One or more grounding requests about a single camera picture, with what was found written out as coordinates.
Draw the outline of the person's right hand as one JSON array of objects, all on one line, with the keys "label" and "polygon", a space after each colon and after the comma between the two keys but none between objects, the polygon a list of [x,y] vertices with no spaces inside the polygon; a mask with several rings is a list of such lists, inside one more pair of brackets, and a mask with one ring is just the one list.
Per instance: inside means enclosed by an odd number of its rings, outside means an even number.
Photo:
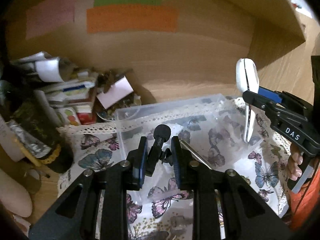
[{"label": "person's right hand", "polygon": [[296,181],[302,175],[302,170],[299,168],[299,165],[303,162],[302,154],[294,143],[290,146],[291,155],[288,158],[286,165],[286,173],[289,179]]}]

